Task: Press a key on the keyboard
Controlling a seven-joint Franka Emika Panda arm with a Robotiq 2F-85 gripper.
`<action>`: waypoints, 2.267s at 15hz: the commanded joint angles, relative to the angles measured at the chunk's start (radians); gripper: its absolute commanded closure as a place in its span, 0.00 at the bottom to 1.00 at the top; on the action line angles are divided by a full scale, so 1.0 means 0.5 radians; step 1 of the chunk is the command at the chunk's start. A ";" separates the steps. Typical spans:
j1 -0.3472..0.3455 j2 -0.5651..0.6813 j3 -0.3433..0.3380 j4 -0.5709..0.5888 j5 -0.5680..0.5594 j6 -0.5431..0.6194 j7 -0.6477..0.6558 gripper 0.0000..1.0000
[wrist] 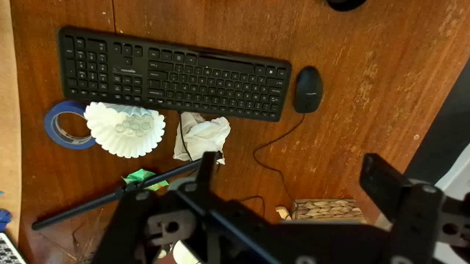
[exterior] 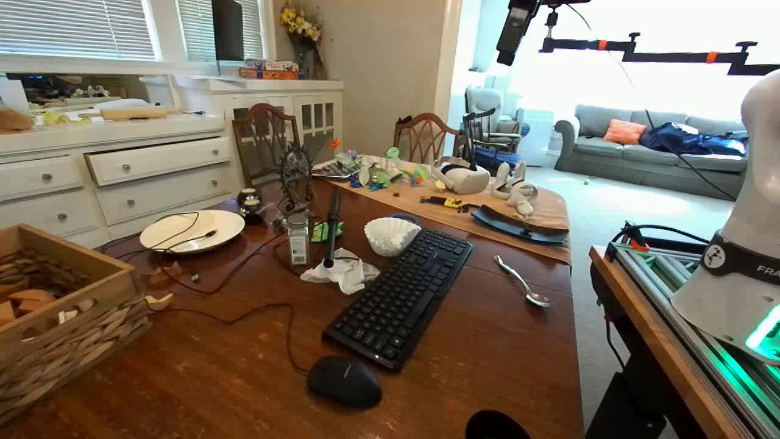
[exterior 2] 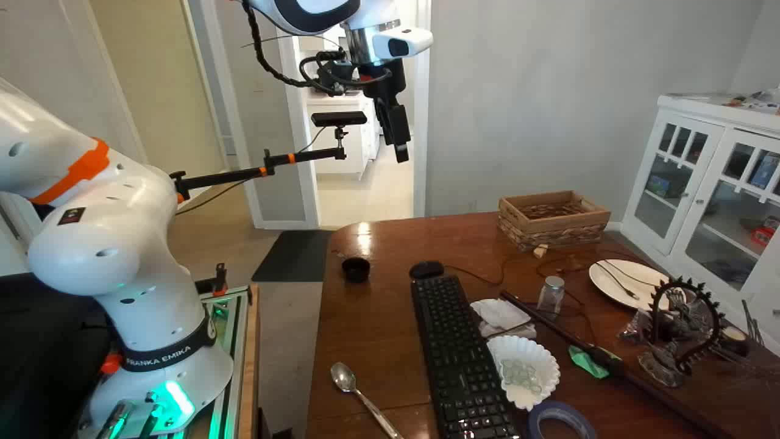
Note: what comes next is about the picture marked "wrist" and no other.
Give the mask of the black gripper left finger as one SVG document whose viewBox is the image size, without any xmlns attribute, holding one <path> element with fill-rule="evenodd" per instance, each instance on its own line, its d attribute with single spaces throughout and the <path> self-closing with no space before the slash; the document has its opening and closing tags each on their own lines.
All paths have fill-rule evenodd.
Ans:
<svg viewBox="0 0 470 264">
<path fill-rule="evenodd" d="M 179 210 L 214 211 L 221 201 L 211 191 L 211 178 L 216 175 L 218 151 L 204 153 L 199 167 L 192 178 L 177 179 L 171 198 Z"/>
</svg>

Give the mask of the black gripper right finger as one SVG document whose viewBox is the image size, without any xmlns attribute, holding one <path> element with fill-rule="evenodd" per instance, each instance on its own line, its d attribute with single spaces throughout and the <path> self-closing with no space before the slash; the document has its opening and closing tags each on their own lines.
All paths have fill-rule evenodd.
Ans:
<svg viewBox="0 0 470 264">
<path fill-rule="evenodd" d="M 402 176 L 376 153 L 362 157 L 359 186 L 392 229 L 434 230 L 440 222 L 443 194 L 427 182 Z"/>
</svg>

